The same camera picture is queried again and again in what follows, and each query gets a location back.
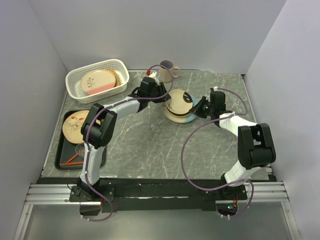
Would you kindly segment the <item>woven bamboo square tray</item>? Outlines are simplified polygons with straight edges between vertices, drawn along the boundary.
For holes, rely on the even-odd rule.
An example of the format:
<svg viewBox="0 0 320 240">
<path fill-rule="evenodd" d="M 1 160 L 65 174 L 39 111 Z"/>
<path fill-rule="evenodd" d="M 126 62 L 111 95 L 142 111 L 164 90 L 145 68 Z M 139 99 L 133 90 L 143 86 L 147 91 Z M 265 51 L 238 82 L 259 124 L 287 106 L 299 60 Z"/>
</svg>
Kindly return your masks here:
<svg viewBox="0 0 320 240">
<path fill-rule="evenodd" d="M 113 76 L 115 77 L 115 85 L 114 85 L 114 87 L 118 87 L 120 85 L 120 80 L 119 80 L 118 74 L 113 69 L 106 69 L 106 71 L 109 71 L 110 73 L 113 74 Z"/>
</svg>

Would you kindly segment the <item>cream and pink plate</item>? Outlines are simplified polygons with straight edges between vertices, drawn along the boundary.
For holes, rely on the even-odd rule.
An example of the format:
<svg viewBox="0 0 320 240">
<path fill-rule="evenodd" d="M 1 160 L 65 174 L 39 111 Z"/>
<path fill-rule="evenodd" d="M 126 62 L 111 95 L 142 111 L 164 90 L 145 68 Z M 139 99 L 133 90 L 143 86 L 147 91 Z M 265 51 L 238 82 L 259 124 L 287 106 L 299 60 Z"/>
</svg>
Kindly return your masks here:
<svg viewBox="0 0 320 240">
<path fill-rule="evenodd" d="M 80 80 L 80 88 L 87 95 L 94 95 L 116 86 L 117 78 L 110 70 L 99 69 L 86 73 Z"/>
</svg>

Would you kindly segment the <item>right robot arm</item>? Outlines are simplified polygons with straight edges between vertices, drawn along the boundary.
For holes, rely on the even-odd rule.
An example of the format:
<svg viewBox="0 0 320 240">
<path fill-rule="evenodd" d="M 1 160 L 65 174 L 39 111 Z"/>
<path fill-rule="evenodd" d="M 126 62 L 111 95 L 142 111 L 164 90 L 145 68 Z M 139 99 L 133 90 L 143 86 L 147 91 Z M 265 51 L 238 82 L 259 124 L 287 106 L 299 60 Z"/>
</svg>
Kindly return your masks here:
<svg viewBox="0 0 320 240">
<path fill-rule="evenodd" d="M 214 87 L 208 97 L 203 96 L 189 113 L 199 118 L 210 118 L 214 123 L 237 137 L 237 162 L 221 176 L 218 190 L 224 199 L 232 198 L 236 187 L 247 181 L 253 173 L 276 160 L 276 150 L 270 126 L 266 123 L 248 121 L 241 116 L 247 113 L 236 113 L 226 109 L 227 89 Z"/>
</svg>

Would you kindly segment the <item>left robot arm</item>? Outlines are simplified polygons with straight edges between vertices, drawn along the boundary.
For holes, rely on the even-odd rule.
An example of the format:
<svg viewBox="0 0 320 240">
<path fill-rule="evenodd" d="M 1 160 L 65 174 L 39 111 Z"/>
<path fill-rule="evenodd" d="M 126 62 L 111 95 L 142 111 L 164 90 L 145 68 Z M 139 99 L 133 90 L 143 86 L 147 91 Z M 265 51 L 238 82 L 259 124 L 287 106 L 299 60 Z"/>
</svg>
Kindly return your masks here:
<svg viewBox="0 0 320 240">
<path fill-rule="evenodd" d="M 84 162 L 77 182 L 81 195 L 88 201 L 100 193 L 100 165 L 106 146 L 113 137 L 116 121 L 145 109 L 150 102 L 163 103 L 170 99 L 165 84 L 155 77 L 144 77 L 126 98 L 101 105 L 95 103 L 81 127 L 84 141 Z"/>
</svg>

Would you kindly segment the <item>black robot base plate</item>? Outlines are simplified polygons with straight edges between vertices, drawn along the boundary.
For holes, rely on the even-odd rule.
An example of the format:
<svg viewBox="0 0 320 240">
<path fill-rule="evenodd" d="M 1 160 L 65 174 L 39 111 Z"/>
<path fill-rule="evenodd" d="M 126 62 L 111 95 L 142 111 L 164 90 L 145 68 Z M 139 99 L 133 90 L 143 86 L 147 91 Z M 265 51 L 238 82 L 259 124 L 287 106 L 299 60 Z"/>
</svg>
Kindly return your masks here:
<svg viewBox="0 0 320 240">
<path fill-rule="evenodd" d="M 100 201 L 100 205 L 80 206 L 85 216 L 97 216 L 99 212 L 110 211 L 155 211 L 155 210 L 202 210 L 221 209 L 232 213 L 235 205 L 252 202 L 253 197 L 244 193 L 245 184 L 236 187 L 221 186 L 220 180 L 195 180 L 196 188 L 185 179 L 101 179 L 95 191 L 81 190 L 77 184 L 72 200 Z"/>
</svg>

